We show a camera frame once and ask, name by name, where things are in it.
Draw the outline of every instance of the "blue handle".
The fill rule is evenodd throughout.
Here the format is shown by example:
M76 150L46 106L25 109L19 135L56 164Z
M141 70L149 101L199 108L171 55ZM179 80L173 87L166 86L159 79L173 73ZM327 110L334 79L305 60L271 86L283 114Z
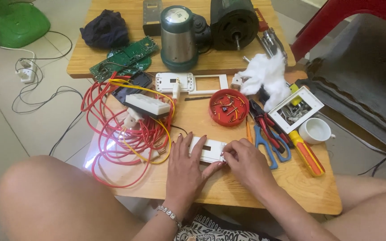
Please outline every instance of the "blue handle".
M272 131L272 133L273 133L273 135L275 136L275 138L276 138L277 140L279 140L279 142L282 143L282 145L284 145L285 150L287 150L287 153L288 153L288 154L287 154L287 157L281 156L281 153L279 153L279 151L271 144L272 150L273 150L273 151L276 153L276 155L278 156L279 161L281 161L281 162L286 162L286 161L290 160L290 159L291 159L291 151L290 151L290 148L288 147L287 143L285 143L285 141L282 140L282 138L281 138L278 134L276 134L276 133L273 132L273 131Z
M263 139L260 131L261 131L261 127L258 125L254 125L254 132L256 133L256 148L258 148L260 144L265 146L266 152L268 153L268 156L272 162L272 165L269 168L271 168L271 170L276 169L278 168L278 164L276 163L275 157L272 154L272 151L269 147L268 142L265 139Z

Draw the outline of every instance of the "yellow screwdriver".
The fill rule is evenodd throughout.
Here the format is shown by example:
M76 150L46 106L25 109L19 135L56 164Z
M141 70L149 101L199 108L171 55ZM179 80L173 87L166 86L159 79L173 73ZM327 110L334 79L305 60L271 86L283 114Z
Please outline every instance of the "yellow screwdriver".
M322 176L325 173L324 167L321 165L310 146L302 139L302 137L300 137L299 133L296 130L293 130L288 136L293 142L297 154L306 165L309 173L314 177Z

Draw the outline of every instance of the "dark cloth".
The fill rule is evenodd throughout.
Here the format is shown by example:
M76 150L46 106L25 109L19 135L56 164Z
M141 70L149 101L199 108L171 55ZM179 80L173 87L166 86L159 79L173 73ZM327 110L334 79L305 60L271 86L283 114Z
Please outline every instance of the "dark cloth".
M80 28L84 42L95 48L119 48L129 43L127 26L119 12L102 11L84 28Z

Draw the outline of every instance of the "red chair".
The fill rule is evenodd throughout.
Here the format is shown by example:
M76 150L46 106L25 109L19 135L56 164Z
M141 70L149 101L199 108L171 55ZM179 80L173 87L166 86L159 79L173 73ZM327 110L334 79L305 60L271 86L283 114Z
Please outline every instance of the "red chair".
M291 46L296 62L343 19L357 13L369 13L386 20L386 0L327 0L297 33L298 38Z

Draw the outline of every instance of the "hand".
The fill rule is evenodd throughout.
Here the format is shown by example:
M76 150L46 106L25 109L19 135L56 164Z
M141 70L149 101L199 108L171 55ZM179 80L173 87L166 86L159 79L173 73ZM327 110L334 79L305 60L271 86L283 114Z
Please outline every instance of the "hand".
M223 156L235 178L255 197L265 189L274 190L278 184L263 155L247 139L232 141L223 148Z
M173 211L179 219L184 217L196 196L201 193L208 178L226 164L214 162L201 172L199 159L206 142L206 135L196 143L189 157L192 139L192 132L185 138L180 134L177 142L172 143L169 155L164 206Z

